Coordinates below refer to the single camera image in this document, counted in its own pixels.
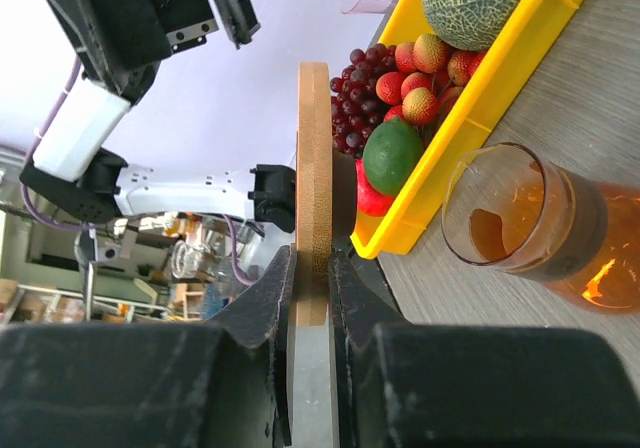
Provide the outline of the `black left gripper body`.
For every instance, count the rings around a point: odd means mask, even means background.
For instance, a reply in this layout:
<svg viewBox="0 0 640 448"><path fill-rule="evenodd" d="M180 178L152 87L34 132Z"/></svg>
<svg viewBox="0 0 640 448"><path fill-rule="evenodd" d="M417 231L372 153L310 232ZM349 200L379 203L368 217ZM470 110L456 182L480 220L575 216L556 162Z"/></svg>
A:
<svg viewBox="0 0 640 448"><path fill-rule="evenodd" d="M79 56L84 76L130 103L160 63L202 45L218 25L208 0L46 0Z"/></svg>

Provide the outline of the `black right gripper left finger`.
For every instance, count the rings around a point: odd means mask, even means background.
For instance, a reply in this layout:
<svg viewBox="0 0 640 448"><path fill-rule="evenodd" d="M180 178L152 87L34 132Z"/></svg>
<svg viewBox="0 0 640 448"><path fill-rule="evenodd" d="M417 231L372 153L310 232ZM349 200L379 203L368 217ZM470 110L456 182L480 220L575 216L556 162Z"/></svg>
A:
<svg viewBox="0 0 640 448"><path fill-rule="evenodd" d="M15 324L1 333L5 447L281 447L296 253L207 321Z"/></svg>

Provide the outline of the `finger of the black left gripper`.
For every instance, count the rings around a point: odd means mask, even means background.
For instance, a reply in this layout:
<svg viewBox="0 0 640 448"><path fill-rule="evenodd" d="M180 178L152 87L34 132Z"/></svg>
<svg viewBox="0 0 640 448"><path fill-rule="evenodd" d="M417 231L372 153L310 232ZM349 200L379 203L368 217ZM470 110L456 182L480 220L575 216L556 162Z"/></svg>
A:
<svg viewBox="0 0 640 448"><path fill-rule="evenodd" d="M213 0L222 25L237 49L252 42L260 23L251 0Z"/></svg>

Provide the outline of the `round wooden dripper stand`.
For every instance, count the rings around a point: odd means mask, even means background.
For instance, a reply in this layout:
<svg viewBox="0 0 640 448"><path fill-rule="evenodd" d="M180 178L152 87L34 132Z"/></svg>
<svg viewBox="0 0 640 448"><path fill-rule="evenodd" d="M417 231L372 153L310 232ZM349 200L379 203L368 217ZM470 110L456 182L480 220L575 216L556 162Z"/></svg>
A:
<svg viewBox="0 0 640 448"><path fill-rule="evenodd" d="M329 304L333 245L333 138L328 65L302 62L298 72L296 145L296 325L322 326Z"/></svg>

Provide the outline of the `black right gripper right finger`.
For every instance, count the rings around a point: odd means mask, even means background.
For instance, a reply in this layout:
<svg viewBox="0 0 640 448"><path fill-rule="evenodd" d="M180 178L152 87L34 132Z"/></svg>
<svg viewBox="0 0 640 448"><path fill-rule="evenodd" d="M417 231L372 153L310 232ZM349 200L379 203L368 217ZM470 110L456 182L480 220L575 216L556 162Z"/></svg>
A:
<svg viewBox="0 0 640 448"><path fill-rule="evenodd" d="M639 399L582 330L420 325L328 264L340 447L635 447Z"/></svg>

